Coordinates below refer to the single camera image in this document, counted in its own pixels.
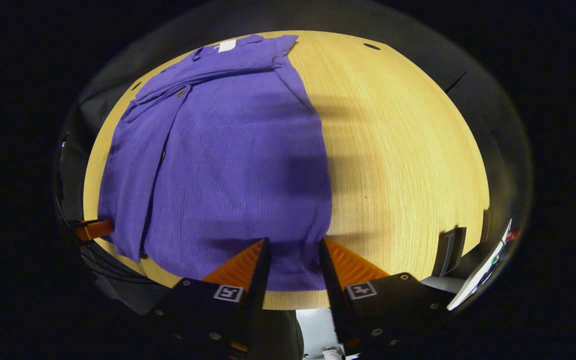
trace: purple shirt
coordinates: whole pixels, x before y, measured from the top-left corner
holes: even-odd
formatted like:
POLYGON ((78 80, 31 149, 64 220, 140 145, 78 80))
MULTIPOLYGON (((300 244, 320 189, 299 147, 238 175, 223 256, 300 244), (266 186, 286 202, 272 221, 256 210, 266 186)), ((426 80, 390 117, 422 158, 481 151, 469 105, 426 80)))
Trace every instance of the purple shirt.
POLYGON ((332 194, 322 121, 287 57, 296 40, 202 47, 140 89, 99 195, 117 253, 201 279, 269 237, 268 290, 325 288, 318 243, 332 194))

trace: white label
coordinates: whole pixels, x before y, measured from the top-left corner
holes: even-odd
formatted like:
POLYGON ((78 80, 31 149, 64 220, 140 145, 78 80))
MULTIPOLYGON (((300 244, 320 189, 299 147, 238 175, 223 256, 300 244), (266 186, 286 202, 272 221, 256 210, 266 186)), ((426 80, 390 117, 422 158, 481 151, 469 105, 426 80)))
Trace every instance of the white label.
POLYGON ((219 44, 219 51, 217 52, 221 53, 222 51, 233 50, 235 48, 235 44, 237 44, 237 39, 229 39, 228 41, 224 41, 219 44))

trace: wood grain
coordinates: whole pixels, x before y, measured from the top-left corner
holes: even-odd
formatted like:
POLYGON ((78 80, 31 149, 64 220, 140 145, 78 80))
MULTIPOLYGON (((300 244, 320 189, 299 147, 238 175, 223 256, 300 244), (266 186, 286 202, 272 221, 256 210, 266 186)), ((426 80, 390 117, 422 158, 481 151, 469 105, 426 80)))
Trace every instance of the wood grain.
MULTIPOLYGON (((442 231, 466 227, 464 253, 476 246, 482 212, 489 207, 486 172, 466 121, 442 89, 382 43, 333 32, 259 33, 285 34, 299 35, 288 58, 322 121, 333 193, 327 235, 390 274, 407 271, 419 280, 432 273, 442 231)), ((143 84, 187 55, 135 80, 103 123, 86 170, 87 220, 97 218, 101 177, 119 118, 143 84)), ((150 258, 137 264, 117 255, 113 244, 95 241, 151 280, 167 287, 180 280, 150 258)), ((268 291, 263 307, 328 305, 325 290, 268 291)))

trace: red object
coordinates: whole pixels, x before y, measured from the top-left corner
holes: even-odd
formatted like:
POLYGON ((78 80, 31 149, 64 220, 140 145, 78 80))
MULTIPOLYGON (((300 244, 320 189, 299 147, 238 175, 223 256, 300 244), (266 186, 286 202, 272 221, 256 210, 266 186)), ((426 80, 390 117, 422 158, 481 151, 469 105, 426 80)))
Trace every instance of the red object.
POLYGON ((511 240, 517 239, 519 237, 519 230, 520 228, 515 228, 514 230, 510 231, 508 236, 505 237, 505 241, 509 242, 511 240))

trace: round table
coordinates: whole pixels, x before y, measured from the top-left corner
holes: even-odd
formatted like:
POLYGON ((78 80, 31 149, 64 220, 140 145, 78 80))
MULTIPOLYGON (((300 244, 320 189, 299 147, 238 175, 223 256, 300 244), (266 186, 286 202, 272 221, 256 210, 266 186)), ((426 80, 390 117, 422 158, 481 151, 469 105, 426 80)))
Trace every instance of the round table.
MULTIPOLYGON (((409 272, 418 280, 432 273, 441 232, 467 228, 462 253, 474 248, 490 204, 489 184, 473 134, 444 91, 376 41, 321 31, 258 33, 286 34, 299 35, 288 58, 322 122, 333 196, 327 236, 389 274, 409 272)), ((143 84, 188 54, 135 80, 105 119, 87 162, 86 220, 98 217, 101 178, 119 118, 143 84)), ((150 258, 135 263, 117 255, 113 244, 95 241, 162 285, 171 288, 181 279, 150 258)), ((328 305, 325 290, 268 291, 263 308, 328 305)))

